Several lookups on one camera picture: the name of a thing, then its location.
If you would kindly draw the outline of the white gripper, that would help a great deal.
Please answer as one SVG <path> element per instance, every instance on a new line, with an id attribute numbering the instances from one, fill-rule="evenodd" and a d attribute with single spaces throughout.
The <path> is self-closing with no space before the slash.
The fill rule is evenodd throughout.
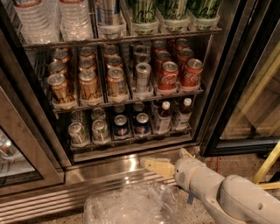
<path id="1" fill-rule="evenodd" d="M 170 178 L 175 174 L 174 179 L 178 186 L 188 192 L 193 174 L 199 168 L 204 168 L 206 165 L 193 158 L 193 155 L 185 148 L 179 150 L 179 156 L 181 158 L 176 162 L 175 166 L 168 158 L 154 157 L 142 157 L 140 165 L 146 170 L 155 172 L 164 178 Z"/>

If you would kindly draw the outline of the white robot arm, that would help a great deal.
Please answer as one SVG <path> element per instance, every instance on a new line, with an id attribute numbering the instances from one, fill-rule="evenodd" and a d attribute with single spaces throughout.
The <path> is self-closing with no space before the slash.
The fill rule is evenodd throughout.
<path id="1" fill-rule="evenodd" d="M 219 224 L 280 224 L 280 200 L 238 176 L 221 176 L 181 149 L 180 159 L 143 157 L 143 168 L 169 178 L 194 194 Z"/>

